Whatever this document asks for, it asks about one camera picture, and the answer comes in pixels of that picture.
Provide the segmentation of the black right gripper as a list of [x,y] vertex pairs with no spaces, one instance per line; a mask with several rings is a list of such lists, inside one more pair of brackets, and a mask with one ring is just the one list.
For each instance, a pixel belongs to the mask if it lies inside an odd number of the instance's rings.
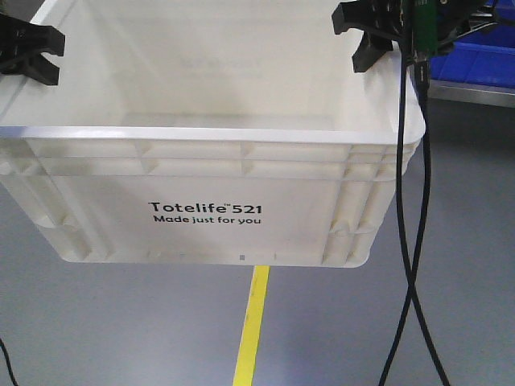
[[[492,30],[501,23],[495,1],[435,1],[437,7],[438,49],[434,56],[452,51],[454,42],[483,29]],[[355,73],[367,72],[385,53],[393,50],[391,40],[409,28],[408,48],[414,56],[412,16],[413,1],[340,2],[332,12],[336,35],[349,29],[363,31],[360,44],[352,55]]]

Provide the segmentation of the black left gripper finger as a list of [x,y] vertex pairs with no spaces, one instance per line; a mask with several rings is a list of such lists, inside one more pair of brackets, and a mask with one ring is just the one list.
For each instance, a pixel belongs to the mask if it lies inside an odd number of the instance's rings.
[[40,53],[63,56],[65,35],[53,26],[40,26],[1,14],[1,64],[15,64]]
[[1,50],[1,73],[26,76],[45,85],[57,85],[60,69],[37,51],[13,54]]

